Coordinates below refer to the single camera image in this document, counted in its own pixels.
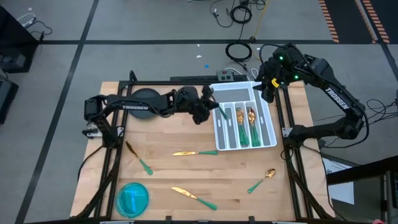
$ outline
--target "cutlery tray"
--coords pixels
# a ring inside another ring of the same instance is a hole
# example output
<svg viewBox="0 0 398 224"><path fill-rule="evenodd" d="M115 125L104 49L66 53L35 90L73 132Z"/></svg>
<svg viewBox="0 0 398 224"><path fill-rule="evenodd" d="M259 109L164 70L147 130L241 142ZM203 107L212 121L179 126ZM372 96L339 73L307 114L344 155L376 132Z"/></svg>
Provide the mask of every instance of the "cutlery tray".
<svg viewBox="0 0 398 224"><path fill-rule="evenodd" d="M261 92L253 90L259 85L256 82L234 82L212 84L215 100L226 113L228 119L224 119L220 110L214 109L213 122L216 137L216 148L220 151L257 149L273 147L276 145L274 127L272 126L271 115L268 103L261 98ZM248 109L253 109L256 114L254 127L257 132L259 146L253 146L251 139L251 125L248 120ZM243 129L248 139L247 145L242 145L239 137L239 125L236 111L243 110Z"/></svg>

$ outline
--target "wooden table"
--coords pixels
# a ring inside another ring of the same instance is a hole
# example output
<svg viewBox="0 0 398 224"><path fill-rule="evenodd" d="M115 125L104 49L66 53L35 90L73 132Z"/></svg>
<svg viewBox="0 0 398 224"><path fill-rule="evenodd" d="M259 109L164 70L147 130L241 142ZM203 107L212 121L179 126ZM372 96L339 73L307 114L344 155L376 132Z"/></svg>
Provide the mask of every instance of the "wooden table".
<svg viewBox="0 0 398 224"><path fill-rule="evenodd" d="M117 87L118 82L104 82L101 94L116 94ZM154 88L160 94L179 88L167 85L135 86L133 91L145 87ZM295 123L312 126L303 83L293 83L289 88L289 94ZM172 153L177 151L214 150L212 117L201 125L195 125L189 114L175 114L169 118L156 117L150 121L138 120L129 115L125 139L135 147L154 174L148 175L124 145L116 193L130 182L139 182L147 187L150 194L149 206L136 220L164 220L166 215L171 215L173 220L246 221L248 216L254 216L257 221L295 220L286 164L280 158L283 147L275 103L270 104L269 109L277 136L276 147L226 151L217 156L172 156ZM101 143L101 139L88 140L85 156L92 153ZM305 145L317 148L314 139L306 140ZM301 149L301 153L309 190L326 212L334 216L328 204L320 155L305 148ZM98 189L104 154L105 149L90 158L82 169L71 215L82 211ZM265 171L270 168L276 169L276 175L264 181L252 194L248 194L248 188L263 178ZM181 187L216 204L218 210L212 211L201 203L171 190L173 186ZM299 188L297 189L302 216L305 216L302 194ZM102 215L105 214L107 201L108 192L104 194ZM125 218L114 208L112 219Z"/></svg>

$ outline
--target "blue object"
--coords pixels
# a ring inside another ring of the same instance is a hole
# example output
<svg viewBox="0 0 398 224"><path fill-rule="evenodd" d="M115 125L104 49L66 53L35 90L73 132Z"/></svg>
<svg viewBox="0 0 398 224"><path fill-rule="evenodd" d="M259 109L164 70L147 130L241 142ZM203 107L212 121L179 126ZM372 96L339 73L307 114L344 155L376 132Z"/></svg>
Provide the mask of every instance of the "blue object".
<svg viewBox="0 0 398 224"><path fill-rule="evenodd" d="M116 210L123 217L135 218L148 206L149 194L140 183L130 183L120 189L116 198Z"/></svg>

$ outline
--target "white paper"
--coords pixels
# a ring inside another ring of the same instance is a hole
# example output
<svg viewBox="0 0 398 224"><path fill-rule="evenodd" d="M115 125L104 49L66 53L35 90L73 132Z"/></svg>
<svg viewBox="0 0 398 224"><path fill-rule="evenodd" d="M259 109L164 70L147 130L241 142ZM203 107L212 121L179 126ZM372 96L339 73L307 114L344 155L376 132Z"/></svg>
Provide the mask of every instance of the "white paper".
<svg viewBox="0 0 398 224"><path fill-rule="evenodd" d="M344 169L351 168L350 166L341 164L339 162L330 161L328 159L322 158L325 163L326 173L330 174L332 172L337 172ZM341 202L346 202L354 205L354 183L348 182L343 184L335 184L329 186L330 197L339 200Z"/></svg>

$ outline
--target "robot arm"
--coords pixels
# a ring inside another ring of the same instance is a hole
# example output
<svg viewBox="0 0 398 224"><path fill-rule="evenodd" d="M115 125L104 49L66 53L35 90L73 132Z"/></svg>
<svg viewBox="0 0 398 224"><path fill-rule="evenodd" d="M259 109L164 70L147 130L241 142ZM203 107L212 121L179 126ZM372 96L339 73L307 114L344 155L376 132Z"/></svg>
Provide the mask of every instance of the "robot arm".
<svg viewBox="0 0 398 224"><path fill-rule="evenodd" d="M204 86L202 93L202 97L199 98L195 87L184 86L178 91L172 90L152 98L98 95L85 101L84 118L87 122L94 123L102 132L104 147L117 147L121 144L117 127L112 127L106 119L113 111L150 111L163 118L168 118L174 113L189 113L195 124L200 124L207 121L210 110L219 106L218 103L210 100L213 91L209 86Z"/></svg>
<svg viewBox="0 0 398 224"><path fill-rule="evenodd" d="M274 101L274 90L285 88L299 80L320 88L346 116L330 124L313 127L295 125L285 128L283 135L292 147L302 146L304 140L327 136L338 136L341 139L355 139L363 127L364 105L358 103L334 76L333 69L323 58L303 55L292 44L279 47L268 61L262 63L259 76L261 85L255 90L262 91L262 98L268 103Z"/></svg>

